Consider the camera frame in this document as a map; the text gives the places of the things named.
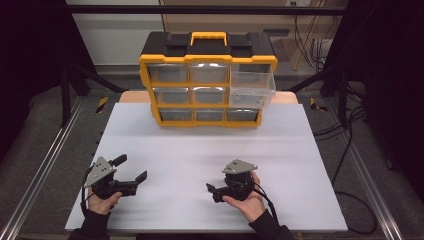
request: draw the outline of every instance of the plastic drawer organizer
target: plastic drawer organizer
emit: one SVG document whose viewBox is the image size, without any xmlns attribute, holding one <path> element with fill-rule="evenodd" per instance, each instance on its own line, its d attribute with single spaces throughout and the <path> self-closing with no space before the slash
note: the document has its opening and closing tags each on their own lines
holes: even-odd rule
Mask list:
<svg viewBox="0 0 424 240">
<path fill-rule="evenodd" d="M 150 33 L 140 76 L 161 126 L 256 127 L 275 93 L 268 35 Z"/>
</svg>

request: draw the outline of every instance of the wall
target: wall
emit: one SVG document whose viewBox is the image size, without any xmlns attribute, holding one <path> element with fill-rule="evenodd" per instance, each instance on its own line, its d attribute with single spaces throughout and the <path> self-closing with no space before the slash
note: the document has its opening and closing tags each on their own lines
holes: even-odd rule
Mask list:
<svg viewBox="0 0 424 240">
<path fill-rule="evenodd" d="M 158 5 L 157 0 L 67 0 L 72 4 Z M 73 14 L 94 65 L 138 65 L 151 31 L 163 31 L 161 15 Z"/>
</svg>

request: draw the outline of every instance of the white table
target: white table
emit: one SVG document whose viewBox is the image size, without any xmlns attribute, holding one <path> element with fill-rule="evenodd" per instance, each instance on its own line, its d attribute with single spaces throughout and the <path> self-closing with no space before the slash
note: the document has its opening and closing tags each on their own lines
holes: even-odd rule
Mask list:
<svg viewBox="0 0 424 240">
<path fill-rule="evenodd" d="M 117 103 L 93 161 L 127 154 L 115 179 L 148 171 L 137 195 L 121 198 L 108 228 L 122 232 L 251 232 L 226 203 L 215 203 L 206 183 L 223 187 L 233 159 L 259 167 L 261 186 L 280 224 L 293 231 L 346 231 L 347 226 L 314 141 L 303 106 L 272 104 L 258 128 L 163 128 L 149 103 Z M 80 196 L 65 226 L 81 226 Z"/>
</svg>

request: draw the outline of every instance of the metal rod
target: metal rod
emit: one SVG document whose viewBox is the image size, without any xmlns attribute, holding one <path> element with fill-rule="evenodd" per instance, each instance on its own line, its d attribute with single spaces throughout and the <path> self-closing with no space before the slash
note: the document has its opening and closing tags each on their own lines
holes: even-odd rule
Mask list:
<svg viewBox="0 0 424 240">
<path fill-rule="evenodd" d="M 29 211 L 31 210 L 31 207 L 34 204 L 38 193 L 41 191 L 41 188 L 43 187 L 44 182 L 46 181 L 49 172 L 79 115 L 83 103 L 84 98 L 77 98 L 77 101 L 73 107 L 73 114 L 71 115 L 69 122 L 65 127 L 60 128 L 58 134 L 56 135 L 56 139 L 44 157 L 43 162 L 41 163 L 37 173 L 32 179 L 31 184 L 19 202 L 19 205 L 16 207 L 6 226 L 4 226 L 0 232 L 0 239 L 13 240 L 17 237 L 19 230 L 21 229 Z"/>
<path fill-rule="evenodd" d="M 77 14 L 229 14 L 344 16 L 361 12 L 345 7 L 181 6 L 181 5 L 45 5 L 47 10 Z"/>
</svg>

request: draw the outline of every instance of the gray carpet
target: gray carpet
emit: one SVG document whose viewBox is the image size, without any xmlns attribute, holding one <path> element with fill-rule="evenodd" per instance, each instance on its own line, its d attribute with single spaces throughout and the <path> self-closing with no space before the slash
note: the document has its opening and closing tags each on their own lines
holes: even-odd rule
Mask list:
<svg viewBox="0 0 424 240">
<path fill-rule="evenodd" d="M 287 84 L 294 84 L 300 80 L 302 79 L 277 82 L 277 88 L 284 89 Z M 123 84 L 133 89 L 141 87 L 138 81 L 126 80 Z M 317 94 L 318 88 L 319 83 L 297 93 L 298 100 L 304 105 L 314 132 L 335 123 L 329 111 L 310 107 L 311 97 L 314 97 L 317 106 L 327 107 L 326 101 Z M 98 103 L 103 96 L 109 96 L 109 100 L 103 111 L 96 113 Z M 3 203 L 3 207 L 0 208 L 0 226 L 5 226 L 13 214 L 59 131 L 60 99 L 59 88 L 53 88 L 33 99 L 30 116 L 13 148 L 0 165 L 2 193 L 0 202 Z M 93 90 L 89 97 L 84 98 L 81 113 L 20 229 L 21 239 L 29 239 L 25 236 L 34 236 L 34 234 L 39 239 L 47 239 L 47 236 L 52 235 L 66 237 L 69 234 L 64 231 L 64 226 L 70 214 L 70 206 L 78 194 L 84 171 L 92 161 L 92 154 L 97 148 L 96 142 L 101 139 L 101 132 L 106 127 L 113 104 L 118 100 L 119 94 L 104 89 Z M 348 107 L 354 109 L 356 106 L 358 103 L 349 99 Z M 417 198 L 402 173 L 387 169 L 384 153 L 370 126 L 362 119 L 353 124 L 353 141 L 405 239 L 424 239 L 424 204 Z M 332 178 L 345 145 L 340 135 L 317 141 L 317 144 L 329 178 Z M 367 196 L 349 158 L 342 165 L 334 187 L 335 190 L 353 194 L 367 202 Z M 362 204 L 344 195 L 339 195 L 338 199 L 350 227 L 360 231 L 367 231 L 372 227 L 372 217 Z M 135 237 L 134 234 L 114 234 L 113 236 Z M 301 238 L 385 239 L 385 235 L 378 226 L 371 235 L 359 235 L 351 231 L 334 234 L 302 233 L 299 236 L 299 239 Z"/>
</svg>

